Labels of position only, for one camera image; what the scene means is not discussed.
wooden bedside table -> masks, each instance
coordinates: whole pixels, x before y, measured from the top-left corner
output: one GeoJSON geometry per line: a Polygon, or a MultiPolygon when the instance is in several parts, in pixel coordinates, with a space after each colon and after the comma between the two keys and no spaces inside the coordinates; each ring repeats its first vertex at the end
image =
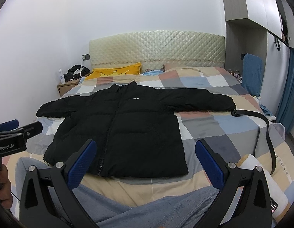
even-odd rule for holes
{"type": "Polygon", "coordinates": [[[69,92],[73,87],[76,87],[78,85],[80,79],[81,78],[79,78],[77,80],[68,81],[65,84],[57,85],[59,95],[62,96],[65,93],[69,92]]]}

person's hand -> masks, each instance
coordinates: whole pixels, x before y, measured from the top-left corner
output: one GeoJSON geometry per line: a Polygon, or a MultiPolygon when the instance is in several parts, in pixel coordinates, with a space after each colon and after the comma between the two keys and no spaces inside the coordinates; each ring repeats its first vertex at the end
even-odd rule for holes
{"type": "Polygon", "coordinates": [[[0,183],[3,184],[2,189],[0,190],[0,200],[4,208],[9,209],[13,204],[13,196],[11,194],[11,182],[8,179],[8,169],[3,164],[2,170],[0,171],[0,183]]]}

black puffer jacket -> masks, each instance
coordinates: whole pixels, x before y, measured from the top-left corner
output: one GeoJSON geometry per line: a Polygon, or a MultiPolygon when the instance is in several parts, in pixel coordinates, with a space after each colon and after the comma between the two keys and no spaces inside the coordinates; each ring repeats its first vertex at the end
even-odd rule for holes
{"type": "Polygon", "coordinates": [[[66,161],[87,139],[97,144],[88,172],[100,176],[173,177],[187,164],[178,119],[180,111],[231,111],[232,98],[205,89],[154,89],[136,82],[71,96],[41,106],[37,116],[66,117],[44,159],[66,161]]]}

yellow pillow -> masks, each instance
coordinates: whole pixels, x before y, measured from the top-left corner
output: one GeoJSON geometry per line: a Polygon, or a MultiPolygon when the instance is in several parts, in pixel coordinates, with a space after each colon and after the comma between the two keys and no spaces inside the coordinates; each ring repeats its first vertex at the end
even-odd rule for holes
{"type": "Polygon", "coordinates": [[[113,68],[113,69],[93,69],[92,73],[85,78],[85,80],[94,79],[98,77],[113,77],[125,74],[140,74],[141,63],[136,63],[133,65],[121,67],[121,68],[113,68]]]}

screw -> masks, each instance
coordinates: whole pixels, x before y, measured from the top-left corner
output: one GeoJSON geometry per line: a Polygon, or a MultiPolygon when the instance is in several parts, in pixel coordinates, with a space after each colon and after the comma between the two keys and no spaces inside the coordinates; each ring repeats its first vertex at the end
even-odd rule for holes
{"type": "Polygon", "coordinates": [[[258,166],[256,167],[256,170],[259,171],[259,172],[261,172],[263,169],[262,169],[261,166],[258,165],[258,166]]]}
{"type": "Polygon", "coordinates": [[[232,163],[232,162],[229,162],[228,167],[231,168],[231,169],[234,169],[236,167],[236,165],[234,163],[232,163]]]}
{"type": "Polygon", "coordinates": [[[57,168],[61,168],[61,167],[64,166],[64,163],[63,163],[63,162],[57,162],[57,163],[55,164],[55,166],[56,166],[57,168]]]}
{"type": "Polygon", "coordinates": [[[29,171],[33,171],[33,170],[35,170],[35,166],[34,166],[34,165],[31,165],[31,166],[29,167],[29,171]]]}

